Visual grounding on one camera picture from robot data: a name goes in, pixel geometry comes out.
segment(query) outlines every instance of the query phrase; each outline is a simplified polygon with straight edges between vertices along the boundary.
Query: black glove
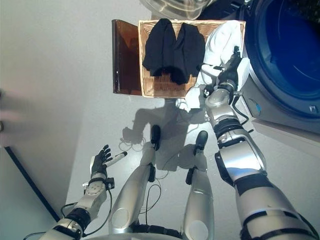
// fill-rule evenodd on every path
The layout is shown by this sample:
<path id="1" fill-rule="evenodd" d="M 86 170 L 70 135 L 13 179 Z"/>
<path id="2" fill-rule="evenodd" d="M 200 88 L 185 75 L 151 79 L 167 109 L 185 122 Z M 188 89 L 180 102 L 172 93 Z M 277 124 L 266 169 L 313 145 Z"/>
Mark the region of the black glove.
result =
<path id="1" fill-rule="evenodd" d="M 98 155 L 94 157 L 94 162 L 91 168 L 91 177 L 97 173 L 104 174 L 106 178 L 108 177 L 106 171 L 107 166 L 103 163 L 112 160 L 110 152 L 111 149 L 109 148 L 109 145 L 105 145 Z"/>

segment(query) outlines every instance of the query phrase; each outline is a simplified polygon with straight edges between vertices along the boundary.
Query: robot leg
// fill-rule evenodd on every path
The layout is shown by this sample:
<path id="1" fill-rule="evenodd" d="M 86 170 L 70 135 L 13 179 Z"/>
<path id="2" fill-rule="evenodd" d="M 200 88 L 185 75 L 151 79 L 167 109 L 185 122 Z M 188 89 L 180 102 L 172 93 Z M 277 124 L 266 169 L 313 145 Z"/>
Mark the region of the robot leg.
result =
<path id="1" fill-rule="evenodd" d="M 207 132 L 199 133 L 194 151 L 199 162 L 189 170 L 186 178 L 186 183 L 191 185 L 183 221 L 182 237 L 186 240 L 214 238 L 214 199 L 203 154 L 207 138 Z"/>
<path id="2" fill-rule="evenodd" d="M 144 203 L 147 183 L 155 180 L 155 153 L 160 144 L 160 128 L 152 127 L 152 139 L 144 147 L 140 165 L 133 171 L 121 189 L 112 208 L 109 233 L 131 233 L 138 224 L 138 216 Z"/>

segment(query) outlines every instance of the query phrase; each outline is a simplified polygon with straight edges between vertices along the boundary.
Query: cable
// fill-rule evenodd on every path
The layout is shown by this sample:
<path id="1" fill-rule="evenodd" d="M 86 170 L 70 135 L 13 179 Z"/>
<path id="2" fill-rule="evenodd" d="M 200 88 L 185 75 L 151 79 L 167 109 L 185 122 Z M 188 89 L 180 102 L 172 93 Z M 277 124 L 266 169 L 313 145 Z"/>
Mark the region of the cable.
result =
<path id="1" fill-rule="evenodd" d="M 110 217 L 110 214 L 111 214 L 111 209 L 112 209 L 112 194 L 111 194 L 110 190 L 108 190 L 108 192 L 109 192 L 109 195 L 110 195 L 110 210 L 109 210 L 108 216 L 106 217 L 105 221 L 102 223 L 102 225 L 101 225 L 98 229 L 96 229 L 96 230 L 94 230 L 94 231 L 92 231 L 92 232 L 90 232 L 90 233 L 83 233 L 83 235 L 82 235 L 83 238 L 84 238 L 84 237 L 87 237 L 87 236 L 89 236 L 89 235 L 95 234 L 96 232 L 98 232 L 100 229 L 102 229 L 102 227 L 103 227 L 103 226 L 106 224 L 106 222 L 108 221 L 108 219 L 109 219 L 109 217 Z"/>
<path id="2" fill-rule="evenodd" d="M 154 202 L 154 204 L 148 209 L 148 201 L 149 201 L 149 195 L 150 195 L 150 190 L 152 189 L 152 187 L 154 186 L 157 186 L 160 190 L 160 193 L 159 193 L 159 197 L 158 199 Z M 147 197 L 146 197 L 146 204 L 145 204 L 145 224 L 148 225 L 148 211 L 150 211 L 155 205 L 156 203 L 159 201 L 160 199 L 160 196 L 161 196 L 161 186 L 159 184 L 153 184 L 149 187 L 149 190 L 148 190 L 148 194 L 147 194 Z"/>
<path id="3" fill-rule="evenodd" d="M 35 235 L 40 235 L 40 234 L 45 234 L 45 231 L 40 231 L 40 232 L 34 232 L 34 233 L 30 233 L 29 235 L 25 236 L 23 240 L 27 240 L 28 238 L 35 236 Z"/>
<path id="4" fill-rule="evenodd" d="M 140 212 L 139 215 L 140 215 L 140 214 L 145 214 L 146 212 L 149 212 L 149 211 L 157 204 L 157 202 L 159 201 L 159 199 L 160 199 L 160 197 L 161 197 L 162 187 L 161 187 L 160 181 L 159 181 L 157 178 L 156 178 L 156 181 L 159 183 L 159 186 L 158 186 L 159 189 L 160 189 L 159 196 L 158 196 L 157 200 L 151 205 L 151 207 L 149 207 L 149 208 L 147 209 L 147 206 L 146 206 L 146 208 L 144 209 L 144 211 Z"/>
<path id="5" fill-rule="evenodd" d="M 243 123 L 241 123 L 241 125 L 244 125 L 246 124 L 248 121 L 249 121 L 249 117 L 247 115 L 245 115 L 244 113 L 242 113 L 237 107 L 236 107 L 236 103 L 238 102 L 239 100 L 239 96 L 235 96 L 234 97 L 234 100 L 233 100 L 233 103 L 232 103 L 232 107 L 233 109 L 239 114 L 241 115 L 242 117 L 245 118 L 245 121 Z"/>
<path id="6" fill-rule="evenodd" d="M 65 215 L 65 213 L 64 213 L 64 209 L 66 208 L 66 207 L 70 207 L 70 206 L 74 206 L 74 205 L 76 205 L 78 202 L 73 202 L 73 203 L 68 203 L 68 204 L 66 204 L 66 205 L 63 205 L 61 208 L 60 208 L 60 212 L 61 212 L 61 214 L 62 214 L 62 216 L 65 218 L 66 217 L 66 215 Z"/>
<path id="7" fill-rule="evenodd" d="M 319 234 L 317 232 L 317 230 L 314 228 L 314 226 L 311 225 L 311 223 L 304 218 L 304 216 L 302 216 L 300 213 L 298 213 L 300 218 L 302 219 L 302 221 L 308 225 L 308 227 L 311 229 L 311 231 L 313 232 L 314 236 L 316 237 L 317 240 L 319 240 Z"/>

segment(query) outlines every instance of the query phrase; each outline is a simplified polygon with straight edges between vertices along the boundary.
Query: white floor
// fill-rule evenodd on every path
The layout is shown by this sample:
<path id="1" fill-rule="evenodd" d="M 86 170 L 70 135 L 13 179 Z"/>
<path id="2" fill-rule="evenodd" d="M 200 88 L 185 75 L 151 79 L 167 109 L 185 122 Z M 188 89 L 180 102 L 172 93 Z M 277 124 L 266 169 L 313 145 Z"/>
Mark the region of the white floor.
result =
<path id="1" fill-rule="evenodd" d="M 214 194 L 215 237 L 217 240 L 239 239 L 241 229 L 234 190 L 220 178 L 214 154 L 218 151 L 217 141 L 212 127 L 204 122 L 201 114 L 189 118 L 174 107 L 172 100 L 147 99 L 138 96 L 116 94 L 99 95 L 99 99 L 92 100 L 92 105 L 87 106 L 86 116 L 83 118 L 83 128 L 80 133 L 77 156 L 71 177 L 67 202 L 73 202 L 82 195 L 81 183 L 89 177 L 90 155 L 98 152 L 104 144 L 111 145 L 113 154 L 128 150 L 128 156 L 108 169 L 110 177 L 114 177 L 116 188 L 112 191 L 116 199 L 121 186 L 125 183 L 130 173 L 138 166 L 142 156 L 140 144 L 132 147 L 122 143 L 121 138 L 140 142 L 139 133 L 147 142 L 150 139 L 150 126 L 159 124 L 162 129 L 162 142 L 160 150 L 156 153 L 157 168 L 169 169 L 169 174 L 160 180 L 162 194 L 157 205 L 148 213 L 148 223 L 164 226 L 176 230 L 181 229 L 184 209 L 189 193 L 189 186 L 185 184 L 188 168 L 193 164 L 190 159 L 177 157 L 188 150 L 182 148 L 194 144 L 197 134 L 201 130 L 209 133 L 205 148 L 208 162 L 208 175 Z M 101 111 L 103 107 L 98 102 L 117 103 L 108 112 Z M 137 130 L 132 132 L 126 127 Z M 247 130 L 252 128 L 251 123 L 245 125 Z M 297 151 L 289 146 L 263 136 L 256 131 L 252 133 L 253 139 L 262 150 L 267 160 L 267 169 L 270 180 L 278 185 L 291 200 L 296 209 L 314 226 L 320 229 L 317 205 L 320 201 L 320 174 L 318 174 L 320 159 Z M 167 171 L 157 170 L 156 176 L 162 178 Z M 151 190 L 150 202 L 158 197 L 157 188 Z M 109 199 L 102 206 L 99 218 L 88 228 L 88 232 L 97 228 L 104 220 L 109 210 Z M 139 218 L 145 222 L 145 216 Z M 97 235 L 107 234 L 108 227 L 104 227 Z"/>

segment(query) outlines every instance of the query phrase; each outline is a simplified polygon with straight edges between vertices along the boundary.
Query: white cloth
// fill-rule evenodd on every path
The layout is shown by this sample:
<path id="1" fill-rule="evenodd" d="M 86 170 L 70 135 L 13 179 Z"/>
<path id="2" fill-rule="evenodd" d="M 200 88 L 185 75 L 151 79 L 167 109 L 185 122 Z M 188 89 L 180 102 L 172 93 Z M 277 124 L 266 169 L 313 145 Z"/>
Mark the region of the white cloth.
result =
<path id="1" fill-rule="evenodd" d="M 191 109 L 202 108 L 205 103 L 203 90 L 206 85 L 216 83 L 220 70 L 214 69 L 216 66 L 225 65 L 232 54 L 235 46 L 239 47 L 242 56 L 242 32 L 240 22 L 230 20 L 221 24 L 211 33 L 205 44 L 203 65 L 198 74 L 194 87 L 187 92 L 185 99 L 177 99 L 175 105 L 189 112 Z M 239 85 L 238 90 L 245 84 L 249 75 L 250 61 L 243 58 L 238 69 Z"/>

